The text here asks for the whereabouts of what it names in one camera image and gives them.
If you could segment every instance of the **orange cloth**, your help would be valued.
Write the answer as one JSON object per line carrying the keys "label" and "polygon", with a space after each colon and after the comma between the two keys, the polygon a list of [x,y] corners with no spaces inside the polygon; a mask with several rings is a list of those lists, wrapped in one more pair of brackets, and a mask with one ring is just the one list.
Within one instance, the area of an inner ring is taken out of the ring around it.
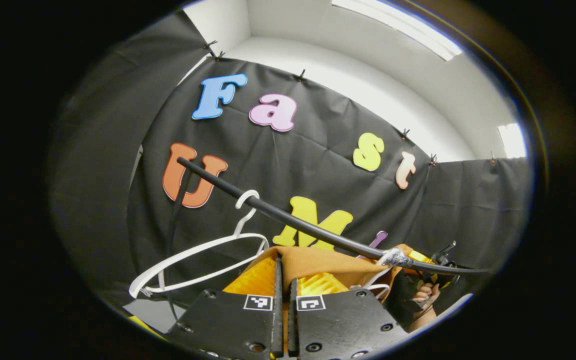
{"label": "orange cloth", "polygon": [[[408,256],[412,248],[406,244],[398,244],[396,248],[403,251]],[[302,246],[272,246],[261,253],[246,270],[261,262],[268,256],[276,257],[281,254],[281,264],[283,267],[283,292],[288,292],[290,282],[293,279],[313,276],[322,272],[329,272],[334,275],[345,287],[361,285],[378,272],[386,269],[386,265],[376,265],[376,260],[358,259],[357,257],[345,255],[344,253],[323,250],[316,247]],[[393,280],[402,268],[393,267],[390,272],[378,278],[374,284],[393,285]],[[382,297],[382,302],[390,294],[390,290]]]}

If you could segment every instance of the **black fabric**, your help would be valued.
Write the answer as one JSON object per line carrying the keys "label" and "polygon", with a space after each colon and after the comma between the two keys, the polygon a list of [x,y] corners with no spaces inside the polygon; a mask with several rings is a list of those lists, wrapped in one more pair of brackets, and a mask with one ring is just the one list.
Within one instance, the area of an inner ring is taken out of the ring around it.
{"label": "black fabric", "polygon": [[[534,174],[528,160],[440,162],[429,169],[422,205],[405,244],[430,257],[454,240],[449,260],[475,269],[502,267],[530,214]],[[461,276],[441,290],[435,311],[441,313],[465,294],[477,292],[487,279]],[[395,306],[395,298],[388,299],[389,306]]]}
{"label": "black fabric", "polygon": [[140,144],[166,98],[208,50],[178,11],[110,49],[67,98],[46,173],[50,214],[84,278],[112,299],[137,276],[126,209]]}
{"label": "black fabric", "polygon": [[[203,80],[241,73],[247,76],[247,84],[237,87],[229,104],[219,103],[221,116],[192,119],[202,95]],[[259,105],[259,98],[266,94],[290,96],[297,103],[292,119],[295,125],[290,131],[277,132],[249,120],[250,109]],[[366,171],[353,162],[353,152],[363,133],[374,133],[385,143],[381,165],[375,171]],[[288,213],[292,212],[290,200],[295,196],[317,204],[319,223],[335,210],[349,212],[353,220],[342,235],[370,244],[377,232],[386,231],[388,239],[380,248],[400,244],[408,234],[421,204],[430,161],[388,122],[331,89],[310,80],[299,82],[291,73],[261,64],[208,59],[171,94],[142,144],[143,156],[130,189],[128,210],[130,246],[137,272],[165,259],[163,246],[173,201],[164,192],[162,178],[173,143],[194,148],[195,164],[202,164],[206,155],[223,159],[228,169],[219,174],[220,178],[240,189],[258,191],[261,199]],[[405,190],[394,182],[402,151],[416,157],[416,173],[407,177],[409,186]],[[193,192],[198,182],[195,175],[188,191]],[[230,195],[213,189],[204,206],[182,208],[173,253],[233,234],[239,219],[250,209],[245,205],[236,210],[235,202]],[[283,223],[258,212],[243,232],[261,233],[272,246],[272,238],[283,228]],[[243,239],[194,255],[176,264],[166,283],[222,269],[250,257],[258,246],[257,240]],[[236,272],[175,291],[175,300],[187,304],[202,289],[223,289]]]}

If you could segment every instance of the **ceiling light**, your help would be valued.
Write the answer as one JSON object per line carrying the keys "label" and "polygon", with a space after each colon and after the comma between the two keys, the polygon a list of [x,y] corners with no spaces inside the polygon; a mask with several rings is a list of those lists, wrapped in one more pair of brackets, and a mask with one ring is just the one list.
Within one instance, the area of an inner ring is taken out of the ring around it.
{"label": "ceiling light", "polygon": [[461,48],[420,20],[379,0],[332,0],[334,7],[347,9],[384,23],[415,39],[445,61],[462,53]]}
{"label": "ceiling light", "polygon": [[507,158],[525,158],[526,157],[526,144],[519,125],[516,123],[509,123],[497,128],[501,135],[503,148],[505,148],[505,156]]}

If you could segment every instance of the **human hand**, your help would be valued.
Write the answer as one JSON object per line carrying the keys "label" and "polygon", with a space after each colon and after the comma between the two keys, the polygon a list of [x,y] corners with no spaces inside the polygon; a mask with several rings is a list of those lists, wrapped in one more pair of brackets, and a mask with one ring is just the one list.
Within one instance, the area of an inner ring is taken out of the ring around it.
{"label": "human hand", "polygon": [[417,290],[416,294],[414,294],[413,300],[418,303],[423,303],[423,301],[428,300],[423,305],[423,310],[426,310],[437,300],[439,294],[441,294],[439,284],[433,286],[431,283],[426,282]]}

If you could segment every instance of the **foam letter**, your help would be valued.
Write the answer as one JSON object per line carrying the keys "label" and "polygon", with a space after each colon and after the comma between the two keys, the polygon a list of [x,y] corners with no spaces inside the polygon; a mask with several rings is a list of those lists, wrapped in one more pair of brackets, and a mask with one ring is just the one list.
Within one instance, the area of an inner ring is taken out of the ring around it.
{"label": "foam letter", "polygon": [[[353,215],[349,212],[336,210],[320,224],[317,224],[317,204],[314,201],[301,196],[293,196],[293,198],[290,199],[290,205],[292,205],[292,216],[302,219],[309,224],[316,225],[333,234],[340,235],[346,225],[353,221]],[[281,234],[272,238],[272,242],[281,246],[294,246],[296,233],[297,230],[286,225],[281,231]],[[299,231],[299,246],[310,246],[315,240],[315,237]],[[330,251],[334,250],[332,244],[322,240],[318,240],[312,247]]]}
{"label": "foam letter", "polygon": [[[172,201],[177,200],[179,194],[179,185],[181,184],[181,177],[186,171],[186,167],[177,162],[179,157],[186,160],[192,160],[197,156],[194,148],[184,145],[182,143],[174,143],[170,146],[170,160],[164,171],[163,187],[168,198]],[[208,173],[219,176],[219,173],[228,169],[226,161],[212,155],[203,157],[203,166]],[[214,185],[205,179],[199,180],[199,185],[193,193],[185,193],[182,205],[186,208],[200,208],[205,205],[213,192]]]}
{"label": "foam letter", "polygon": [[359,136],[359,148],[355,148],[352,153],[354,164],[368,171],[375,171],[382,163],[382,156],[379,153],[384,152],[384,141],[375,134],[366,132]]}
{"label": "foam letter", "polygon": [[261,126],[270,125],[277,132],[287,132],[295,126],[293,123],[293,116],[297,111],[295,100],[286,95],[269,93],[261,96],[259,101],[262,105],[253,107],[248,113],[250,121]]}
{"label": "foam letter", "polygon": [[226,83],[234,83],[242,87],[246,85],[248,78],[245,73],[238,73],[236,75],[227,75],[220,77],[211,77],[210,79],[203,80],[203,93],[201,93],[201,100],[199,100],[199,107],[192,113],[192,118],[210,119],[218,117],[224,110],[219,107],[219,99],[222,104],[229,104],[235,96],[235,85]]}
{"label": "foam letter", "polygon": [[397,180],[397,186],[401,189],[406,189],[408,187],[408,182],[406,178],[408,177],[409,173],[415,173],[417,170],[415,167],[415,156],[412,153],[407,153],[405,151],[401,152],[402,160],[401,164],[397,169],[397,173],[395,174],[395,179]]}

